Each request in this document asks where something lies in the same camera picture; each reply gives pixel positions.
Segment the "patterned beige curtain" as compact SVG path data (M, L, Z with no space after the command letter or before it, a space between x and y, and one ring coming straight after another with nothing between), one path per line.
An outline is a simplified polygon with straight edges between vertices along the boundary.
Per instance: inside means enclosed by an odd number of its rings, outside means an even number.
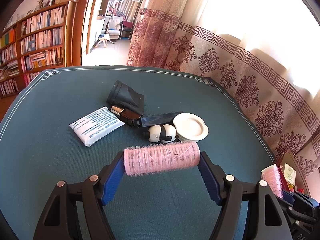
M127 64L212 78L319 198L319 24L302 0L144 0Z

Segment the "wooden stool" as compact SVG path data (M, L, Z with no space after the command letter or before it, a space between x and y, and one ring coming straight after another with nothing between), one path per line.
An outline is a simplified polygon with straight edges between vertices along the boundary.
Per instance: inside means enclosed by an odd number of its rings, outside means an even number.
M93 44L92 46L92 49L94 49L97 45L99 45L101 42L103 42L104 46L106 47L107 46L107 42L110 42L110 43L114 43L111 41L111 38L110 38L110 35L109 34L100 34L98 36L98 39L95 41L95 43Z

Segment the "panda toy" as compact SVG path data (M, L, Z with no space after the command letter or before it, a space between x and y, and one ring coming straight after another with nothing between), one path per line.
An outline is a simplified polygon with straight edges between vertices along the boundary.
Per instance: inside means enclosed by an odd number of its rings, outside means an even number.
M174 126L164 124L151 126L143 135L151 143L167 144L176 140L177 132Z

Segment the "pink hair roller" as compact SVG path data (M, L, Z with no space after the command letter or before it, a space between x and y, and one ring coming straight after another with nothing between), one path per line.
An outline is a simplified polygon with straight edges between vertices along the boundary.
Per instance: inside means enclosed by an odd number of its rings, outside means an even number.
M272 192L279 198L283 198L283 189L279 168L276 164L266 167L261 171L261 178L269 185Z
M194 167L200 162L200 149L195 142L135 146L124 150L123 159L128 176L143 176Z

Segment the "white plastic lid cap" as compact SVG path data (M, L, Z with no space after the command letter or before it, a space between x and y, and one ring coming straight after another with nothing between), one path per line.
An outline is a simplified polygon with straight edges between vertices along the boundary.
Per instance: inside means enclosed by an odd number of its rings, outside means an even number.
M207 137L209 128L204 120L191 113L180 113L173 119L178 140L198 142Z

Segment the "green yellow medicine box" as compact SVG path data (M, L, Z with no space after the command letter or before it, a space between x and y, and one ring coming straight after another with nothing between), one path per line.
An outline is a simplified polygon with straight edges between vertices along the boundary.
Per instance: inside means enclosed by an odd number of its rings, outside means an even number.
M296 170L292 168L290 165L285 164L283 167L283 175L288 184L289 189L295 188L296 182Z

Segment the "red storage box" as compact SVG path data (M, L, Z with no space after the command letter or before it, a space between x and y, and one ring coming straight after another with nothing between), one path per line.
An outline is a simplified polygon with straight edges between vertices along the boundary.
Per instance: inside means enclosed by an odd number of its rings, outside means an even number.
M292 168L294 168L296 170L296 182L295 182L295 188L294 189L289 189L288 184L284 178L283 175L283 167L285 164L290 165ZM310 192L308 189L308 186L306 184L306 181L304 179L304 176L301 172L301 170L299 169L299 166L297 165L297 162L294 158L294 156L292 155L290 150L286 150L281 157L277 160L276 165L279 168L279 172L281 175L281 183L282 183L282 187L284 190L286 191L297 191L300 193L303 193L304 195L310 197Z

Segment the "brown lipstick case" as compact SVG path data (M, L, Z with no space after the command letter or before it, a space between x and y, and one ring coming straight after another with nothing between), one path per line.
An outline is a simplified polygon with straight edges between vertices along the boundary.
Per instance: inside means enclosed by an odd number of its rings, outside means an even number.
M119 106L112 106L110 111L116 115L120 121L131 126L140 127L141 116L127 108L121 108Z

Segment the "white cream tube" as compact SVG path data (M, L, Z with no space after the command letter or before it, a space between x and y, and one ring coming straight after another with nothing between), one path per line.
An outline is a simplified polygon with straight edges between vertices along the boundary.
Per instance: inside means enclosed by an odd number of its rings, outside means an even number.
M123 126L107 107L101 107L96 111L80 118L70 124L70 128L78 136L86 147L92 146L104 136Z

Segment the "green table mat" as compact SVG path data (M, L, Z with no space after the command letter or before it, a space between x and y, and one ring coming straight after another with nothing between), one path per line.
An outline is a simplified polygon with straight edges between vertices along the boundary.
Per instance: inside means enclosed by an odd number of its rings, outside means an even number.
M104 107L116 81L145 96L146 115L192 113L209 129L199 141L213 163L256 183L273 153L253 122L215 81L156 68L82 67L42 72L1 122L1 211L19 239L32 239L58 181L77 183L116 154L149 142L124 125L86 147L71 123ZM105 207L116 239L208 239L220 208L197 168L124 176Z

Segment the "black dryer nozzle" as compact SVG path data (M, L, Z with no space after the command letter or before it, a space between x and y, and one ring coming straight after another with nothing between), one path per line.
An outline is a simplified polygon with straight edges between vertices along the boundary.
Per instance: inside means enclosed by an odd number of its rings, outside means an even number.
M144 115L144 95L117 80L106 100L108 107L118 106Z

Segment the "wooden door frame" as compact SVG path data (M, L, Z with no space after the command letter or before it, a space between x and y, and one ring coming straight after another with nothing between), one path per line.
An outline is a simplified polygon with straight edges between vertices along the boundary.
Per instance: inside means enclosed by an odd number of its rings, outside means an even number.
M89 52L92 27L103 0L78 0L73 18L71 66L81 66L82 57Z

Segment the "wooden bookshelf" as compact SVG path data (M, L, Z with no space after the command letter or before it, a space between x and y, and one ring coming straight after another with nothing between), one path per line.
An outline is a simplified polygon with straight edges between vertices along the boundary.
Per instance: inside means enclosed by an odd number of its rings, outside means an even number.
M72 64L76 4L42 8L1 33L1 98L17 95L37 74Z

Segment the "black rectangular bar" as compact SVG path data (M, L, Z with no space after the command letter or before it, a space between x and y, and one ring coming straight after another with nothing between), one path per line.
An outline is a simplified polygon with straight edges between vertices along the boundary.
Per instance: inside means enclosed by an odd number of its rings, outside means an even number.
M175 116L181 113L183 112L174 112L174 113L140 117L132 121L132 127L140 128L140 127L150 127L154 125L169 124L173 122L173 119L175 118Z

